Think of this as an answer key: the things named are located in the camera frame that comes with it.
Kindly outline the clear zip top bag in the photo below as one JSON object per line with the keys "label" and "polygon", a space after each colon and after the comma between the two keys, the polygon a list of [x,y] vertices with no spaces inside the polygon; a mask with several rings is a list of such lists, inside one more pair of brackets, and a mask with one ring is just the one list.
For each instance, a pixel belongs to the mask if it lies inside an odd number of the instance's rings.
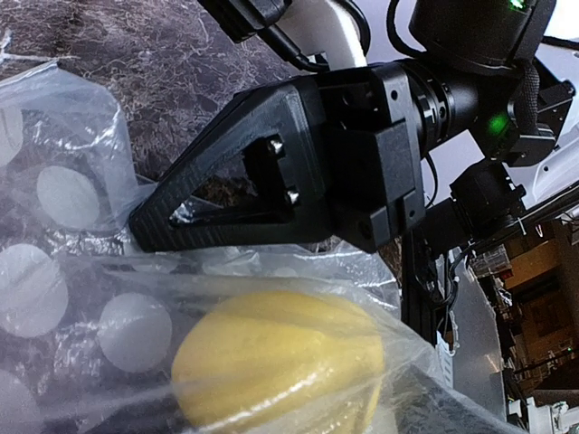
{"label": "clear zip top bag", "polygon": [[455,391],[400,319],[377,255],[346,243],[143,254],[129,209],[151,191],[118,102],[50,62],[1,83],[1,430],[203,433],[171,371],[195,324],[225,300],[284,290],[342,297],[377,323],[385,372],[362,433],[510,433],[503,410]]}

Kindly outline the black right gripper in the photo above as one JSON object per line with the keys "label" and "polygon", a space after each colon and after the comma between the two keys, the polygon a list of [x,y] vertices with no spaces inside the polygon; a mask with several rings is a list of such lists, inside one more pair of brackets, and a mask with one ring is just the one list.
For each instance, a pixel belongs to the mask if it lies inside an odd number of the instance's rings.
{"label": "black right gripper", "polygon": [[169,252],[329,238],[323,123],[338,237],[376,252],[423,218],[420,121],[408,77],[392,62],[236,94],[130,214],[138,246]]}

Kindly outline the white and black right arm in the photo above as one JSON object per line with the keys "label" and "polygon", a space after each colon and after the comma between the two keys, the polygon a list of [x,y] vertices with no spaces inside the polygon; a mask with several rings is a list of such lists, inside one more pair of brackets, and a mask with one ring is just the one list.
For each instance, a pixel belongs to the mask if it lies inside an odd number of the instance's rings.
{"label": "white and black right arm", "polygon": [[287,1],[204,7],[302,75],[235,95],[176,159],[128,219],[146,252],[338,236],[373,253],[413,229],[436,252],[486,240],[525,210],[507,168],[553,152],[576,93],[536,57],[552,1],[419,1],[420,50],[389,10],[402,58],[348,69],[280,29]]}

